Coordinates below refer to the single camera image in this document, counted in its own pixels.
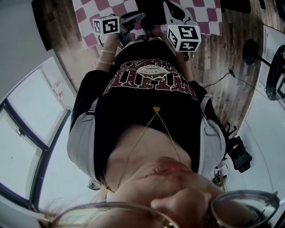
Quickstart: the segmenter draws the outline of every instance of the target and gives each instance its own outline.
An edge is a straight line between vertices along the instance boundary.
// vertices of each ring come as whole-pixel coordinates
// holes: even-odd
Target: pink and white checkered cloth
[[[200,26],[202,34],[222,35],[222,12],[220,0],[172,0],[189,10],[193,20]],[[73,6],[82,36],[82,48],[97,45],[98,37],[94,34],[93,19],[114,13],[121,16],[138,10],[135,0],[73,0]],[[154,33],[164,32],[166,25],[156,26]],[[137,24],[131,32],[133,36],[145,34]]]

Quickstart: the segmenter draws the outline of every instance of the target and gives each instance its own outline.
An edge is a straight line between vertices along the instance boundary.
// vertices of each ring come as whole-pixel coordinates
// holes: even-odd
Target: glasses
[[[209,227],[255,228],[264,225],[279,207],[275,194],[245,190],[221,194],[211,202]],[[119,202],[87,204],[55,217],[49,228],[178,228],[167,215],[141,205]]]

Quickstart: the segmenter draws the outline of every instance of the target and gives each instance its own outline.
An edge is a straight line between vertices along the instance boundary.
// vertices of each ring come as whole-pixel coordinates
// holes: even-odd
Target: mouth
[[[154,175],[160,175],[160,176],[168,176],[172,175],[174,173],[191,173],[191,169],[184,165],[181,162],[177,162],[175,160],[171,161],[163,161],[158,163],[147,175],[148,176],[154,176]]]

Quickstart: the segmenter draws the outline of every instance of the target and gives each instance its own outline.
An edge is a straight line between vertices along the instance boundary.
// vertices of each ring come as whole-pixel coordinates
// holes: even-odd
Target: floor plank
[[[262,10],[259,1],[250,0],[252,12],[244,14],[225,10],[223,35],[202,35],[199,50],[191,59],[195,80],[206,86],[222,78],[234,66],[235,76],[255,86],[261,62],[249,66],[243,62],[242,48],[249,39],[263,47],[263,24],[284,32],[284,22],[277,13],[275,2],[266,1]],[[81,49],[81,36],[75,18],[72,0],[37,0],[41,22],[51,47],[58,55],[75,89],[79,88],[84,75],[96,68],[98,50]],[[212,102],[221,122],[239,127],[253,95],[253,89],[228,75],[221,82],[207,88],[213,95]]]

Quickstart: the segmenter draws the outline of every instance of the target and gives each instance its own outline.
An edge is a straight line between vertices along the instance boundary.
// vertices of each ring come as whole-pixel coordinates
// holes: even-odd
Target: bracelet
[[[98,58],[97,61],[107,65],[115,65],[115,62],[103,62],[100,58]]]
[[[116,52],[111,52],[111,51],[107,51],[107,50],[104,50],[104,49],[102,49],[101,51],[102,51],[102,52],[109,53],[109,54],[113,54],[113,55],[115,55],[115,54],[116,54]]]

